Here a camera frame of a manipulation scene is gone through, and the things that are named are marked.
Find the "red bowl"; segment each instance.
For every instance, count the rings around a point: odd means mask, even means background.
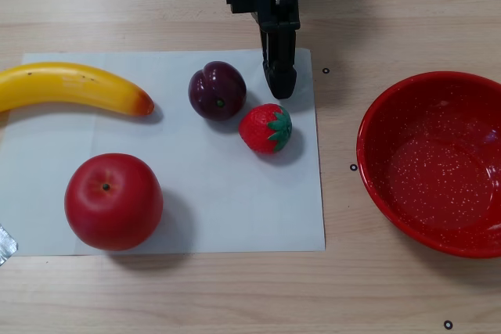
[[[501,256],[501,85],[457,72],[400,81],[367,110],[357,159],[404,233],[461,257]]]

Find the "banana tip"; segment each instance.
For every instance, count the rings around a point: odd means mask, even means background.
[[[155,103],[144,91],[139,93],[138,103],[137,103],[137,114],[139,116],[150,115],[155,110]]]

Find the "paper sheet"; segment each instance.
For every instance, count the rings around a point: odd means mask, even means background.
[[[206,63],[232,64],[247,84],[247,104],[225,123],[198,116],[188,83]],[[252,107],[278,102],[268,89],[260,50],[27,54],[24,63],[96,66],[135,82],[156,103],[145,119],[71,104],[14,110],[0,142],[0,219],[19,243],[16,255],[101,254],[81,242],[64,214],[71,175],[89,157],[128,153],[144,160],[164,190],[153,235],[127,253],[324,250],[312,67],[296,55],[289,110],[293,135],[275,156],[251,152],[238,123]]]

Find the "wooden table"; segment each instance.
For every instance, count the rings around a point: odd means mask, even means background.
[[[15,257],[0,269],[0,331],[435,334],[450,320],[452,332],[499,333],[501,262],[449,257],[407,239],[349,167],[366,108],[396,81],[429,70],[501,81],[500,1],[300,0],[325,253]],[[2,69],[24,52],[259,43],[256,23],[231,15],[225,0],[0,0]]]

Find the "bowl rim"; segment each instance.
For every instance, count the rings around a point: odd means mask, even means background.
[[[442,245],[440,242],[421,234],[420,232],[410,227],[405,222],[401,221],[401,219],[390,209],[389,205],[387,205],[384,202],[383,198],[377,193],[377,190],[370,185],[372,178],[370,177],[369,172],[367,170],[366,156],[364,153],[364,140],[366,138],[367,130],[371,125],[371,121],[374,115],[381,108],[381,106],[387,100],[389,100],[389,98],[392,97],[396,92],[415,84],[417,81],[429,80],[431,78],[436,79],[440,77],[448,79],[466,78],[474,81],[475,84],[495,89],[501,94],[501,85],[498,84],[497,82],[475,74],[467,74],[464,72],[455,72],[455,71],[434,71],[434,72],[427,72],[424,74],[417,74],[415,76],[411,76],[402,81],[399,81],[396,84],[393,84],[390,88],[382,92],[376,98],[376,100],[374,100],[374,102],[370,105],[369,109],[366,111],[360,124],[359,133],[357,135],[357,146],[356,146],[357,162],[359,164],[360,176],[362,177],[363,184],[366,187],[366,190],[369,193],[370,198],[374,201],[380,212],[399,230],[401,230],[411,238],[415,239],[416,241],[424,244],[425,246],[429,246],[434,250],[438,250],[440,252],[452,254],[454,256],[459,256],[459,257],[467,257],[467,258],[501,257],[501,247],[498,250],[465,250],[456,246]]]

